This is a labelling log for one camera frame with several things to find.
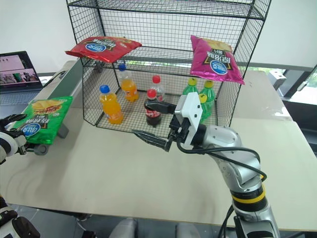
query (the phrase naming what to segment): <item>blue bottle cap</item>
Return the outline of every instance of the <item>blue bottle cap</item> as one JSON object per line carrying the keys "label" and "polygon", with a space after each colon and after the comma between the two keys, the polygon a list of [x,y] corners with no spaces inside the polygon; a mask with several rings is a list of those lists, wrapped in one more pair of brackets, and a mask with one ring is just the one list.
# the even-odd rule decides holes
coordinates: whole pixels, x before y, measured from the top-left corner
{"label": "blue bottle cap", "polygon": [[125,66],[125,64],[121,63],[121,64],[118,65],[118,69],[120,71],[125,71],[127,69],[127,66]]}
{"label": "blue bottle cap", "polygon": [[102,93],[108,93],[108,92],[110,92],[110,89],[109,89],[109,86],[108,86],[108,85],[100,85],[99,90],[100,90]]}

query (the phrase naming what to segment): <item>blue label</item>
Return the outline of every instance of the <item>blue label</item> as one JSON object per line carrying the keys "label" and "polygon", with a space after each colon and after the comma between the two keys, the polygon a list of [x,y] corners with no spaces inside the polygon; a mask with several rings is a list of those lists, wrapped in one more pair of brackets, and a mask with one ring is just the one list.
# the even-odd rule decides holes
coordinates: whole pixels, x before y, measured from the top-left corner
{"label": "blue label", "polygon": [[22,128],[22,131],[25,137],[35,135],[41,129],[40,124],[38,123],[30,123]]}
{"label": "blue label", "polygon": [[86,49],[93,51],[93,52],[102,52],[106,49],[106,46],[91,43],[91,44],[86,45]]}
{"label": "blue label", "polygon": [[210,62],[210,67],[217,74],[223,75],[227,73],[227,67],[220,61],[212,60]]}

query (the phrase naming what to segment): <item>gray floor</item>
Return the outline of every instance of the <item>gray floor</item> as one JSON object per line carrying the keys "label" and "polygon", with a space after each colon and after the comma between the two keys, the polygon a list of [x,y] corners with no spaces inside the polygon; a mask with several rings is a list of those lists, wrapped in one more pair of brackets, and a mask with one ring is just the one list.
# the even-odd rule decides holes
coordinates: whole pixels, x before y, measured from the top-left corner
{"label": "gray floor", "polygon": [[[81,238],[82,228],[77,224],[77,220],[72,216],[45,210],[12,205],[12,208],[19,214],[29,219],[35,228],[44,238]],[[80,224],[90,231],[95,231],[98,238],[109,237],[114,227],[125,218],[112,216],[93,215]],[[137,219],[138,238],[174,238],[175,222],[165,222],[150,219]],[[201,238],[216,238],[219,226],[209,226],[195,224]],[[286,238],[294,232],[281,231],[281,237]],[[235,231],[228,231],[227,238],[237,237]]]}

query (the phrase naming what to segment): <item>dark soda bottle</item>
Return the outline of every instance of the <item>dark soda bottle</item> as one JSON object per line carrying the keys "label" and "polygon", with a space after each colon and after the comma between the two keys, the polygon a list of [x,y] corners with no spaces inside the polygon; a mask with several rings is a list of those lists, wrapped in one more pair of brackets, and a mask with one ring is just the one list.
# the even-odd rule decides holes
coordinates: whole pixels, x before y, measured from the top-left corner
{"label": "dark soda bottle", "polygon": [[155,91],[155,89],[149,89],[147,91],[147,100],[145,101],[144,103],[144,107],[145,107],[145,114],[147,116],[147,124],[148,125],[151,125],[153,127],[156,127],[156,125],[158,125],[161,121],[161,113],[157,112],[157,111],[154,111],[154,110],[151,110],[150,108],[147,108],[145,106],[145,104],[147,102],[157,102],[158,100],[156,99],[156,96],[157,96],[157,92]]}

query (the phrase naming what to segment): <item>laptop screen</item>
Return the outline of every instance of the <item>laptop screen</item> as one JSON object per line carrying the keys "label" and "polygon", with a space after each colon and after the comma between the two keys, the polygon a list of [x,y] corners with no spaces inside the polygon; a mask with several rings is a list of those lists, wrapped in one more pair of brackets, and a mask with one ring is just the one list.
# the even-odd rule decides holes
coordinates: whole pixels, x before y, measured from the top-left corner
{"label": "laptop screen", "polygon": [[26,51],[0,54],[0,92],[42,88]]}

